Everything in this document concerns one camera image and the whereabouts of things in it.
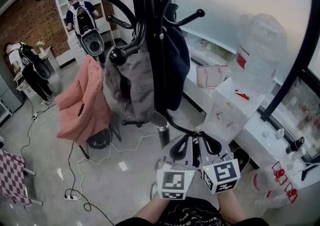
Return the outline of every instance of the red clip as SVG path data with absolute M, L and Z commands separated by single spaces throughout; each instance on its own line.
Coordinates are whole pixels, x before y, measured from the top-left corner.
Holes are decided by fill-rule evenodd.
M 238 96 L 241 96 L 241 97 L 245 98 L 246 100 L 250 100 L 250 97 L 248 97 L 246 94 L 240 94 L 240 93 L 236 93 L 236 92 L 235 92 L 235 94 L 237 94 Z

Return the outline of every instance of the pink jacket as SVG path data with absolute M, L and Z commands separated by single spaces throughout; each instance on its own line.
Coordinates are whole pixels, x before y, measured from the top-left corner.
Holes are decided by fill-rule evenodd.
M 111 110 L 103 94 L 103 71 L 90 55 L 86 56 L 72 85 L 55 101 L 60 110 L 57 138 L 81 145 L 109 127 Z

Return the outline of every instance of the power strip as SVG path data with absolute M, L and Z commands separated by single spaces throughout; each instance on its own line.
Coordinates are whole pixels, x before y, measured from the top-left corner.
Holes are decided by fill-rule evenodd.
M 66 199 L 66 200 L 70 200 L 70 201 L 78 201 L 78 200 L 79 200 L 77 196 L 72 196 L 72 198 L 71 198 L 70 195 L 67 195 L 67 196 L 65 197 L 65 199 Z
M 36 121 L 38 119 L 38 114 L 35 113 L 33 116 L 32 116 L 32 120 Z

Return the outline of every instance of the checkered cloth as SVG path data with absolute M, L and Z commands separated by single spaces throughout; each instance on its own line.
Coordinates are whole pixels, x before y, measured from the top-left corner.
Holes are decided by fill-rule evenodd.
M 30 206 L 24 184 L 24 160 L 0 149 L 0 203 L 12 201 Z

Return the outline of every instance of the red brick wall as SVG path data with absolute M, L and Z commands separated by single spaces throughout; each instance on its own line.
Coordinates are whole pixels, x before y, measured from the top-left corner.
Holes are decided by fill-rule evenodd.
M 25 42 L 38 50 L 36 42 L 43 40 L 45 47 L 51 46 L 55 56 L 69 50 L 67 35 L 59 16 L 55 0 L 16 0 L 0 15 L 0 49 L 6 42 Z M 105 15 L 113 13 L 112 4 L 103 2 Z M 5 58 L 9 69 L 13 67 Z

